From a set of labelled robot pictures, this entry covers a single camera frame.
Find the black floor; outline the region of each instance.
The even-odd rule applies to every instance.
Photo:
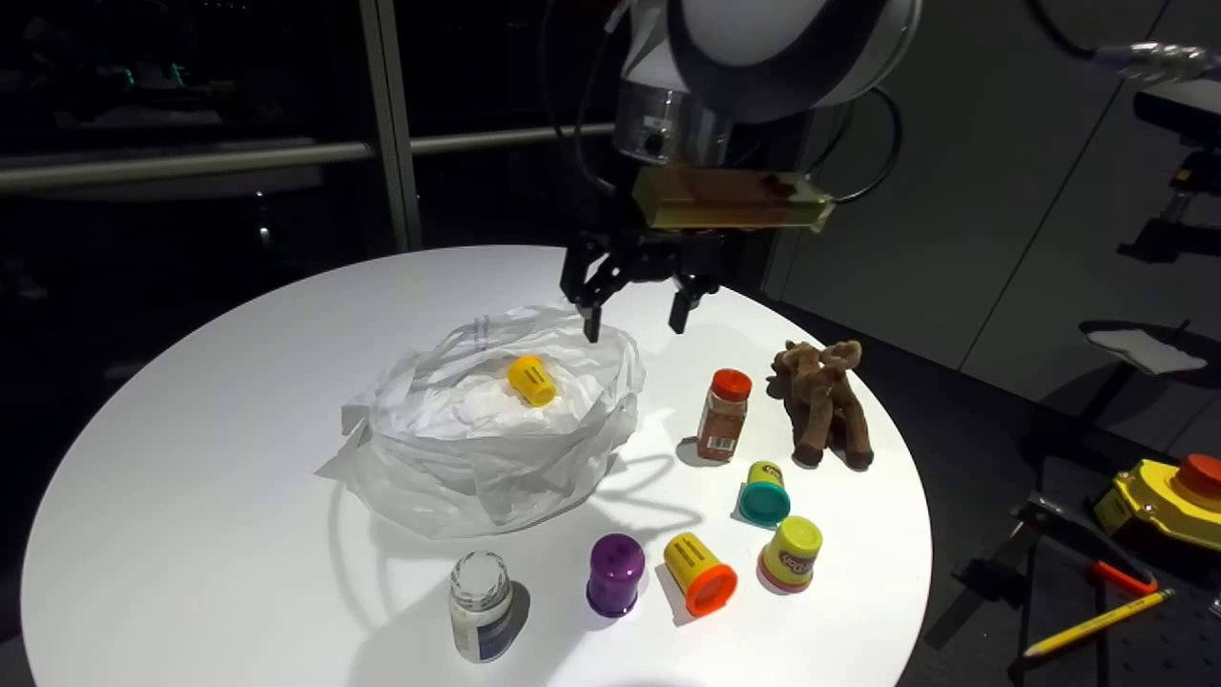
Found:
[[[45,332],[45,341],[5,341],[5,639],[17,632],[17,550],[49,469],[106,388],[115,388],[128,366],[190,332],[206,309],[217,309],[217,298],[199,309],[141,307],[136,313],[109,321],[106,341],[100,343],[63,341],[82,335],[82,329]],[[819,341],[852,335],[809,313],[789,315]],[[1012,513],[1029,492],[1044,492],[1064,509],[1085,513],[1085,499],[1101,488],[1101,473],[1146,455],[1139,446],[1107,435],[1071,435],[1071,424],[1044,415],[1025,402],[918,363],[876,341],[866,341],[863,378],[896,415],[927,483],[934,523],[927,622],[934,622],[962,590],[954,571],[1002,541]],[[1116,595],[1101,600],[1085,580],[1085,562],[1054,546],[1036,546],[1025,571],[1029,595],[1017,607],[983,602],[947,644],[918,640],[903,684],[1221,684],[1212,664],[1221,649],[1221,618],[1204,611],[1212,595],[1194,585],[1179,585],[1179,600],[1172,607],[1101,640],[1087,640],[1050,664],[1015,672],[1015,656],[1025,640],[1090,616],[1101,602],[1116,602]]]

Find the stuffed toy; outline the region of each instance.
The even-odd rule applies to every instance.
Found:
[[[858,341],[833,346],[784,343],[772,357],[768,396],[782,402],[792,421],[792,463],[817,466],[823,446],[844,455],[852,469],[875,466],[871,424],[848,387],[848,371],[863,363]]]

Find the round white table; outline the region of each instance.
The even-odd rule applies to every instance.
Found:
[[[789,421],[764,392],[772,355],[809,341],[777,313],[722,290],[686,335],[667,332],[670,285],[605,307],[646,355],[642,427],[623,469],[577,513],[479,541],[419,541],[374,520],[318,469],[339,449],[339,406],[384,363],[441,332],[566,307],[560,251],[459,248],[339,266],[257,298],[190,332],[115,392],[63,455],[26,546],[22,630],[45,687],[441,687],[441,684],[892,684],[915,644],[931,527],[912,455],[863,396],[876,463],[789,463]],[[676,459],[718,366],[756,378],[727,466]],[[727,520],[751,459],[777,459],[792,513],[823,532],[805,595],[756,580],[768,532]],[[586,550],[624,532],[650,576],[634,616],[583,602]],[[695,532],[740,571],[725,611],[676,622],[657,570]],[[464,664],[450,639],[445,571],[505,555],[529,588],[519,640]]]

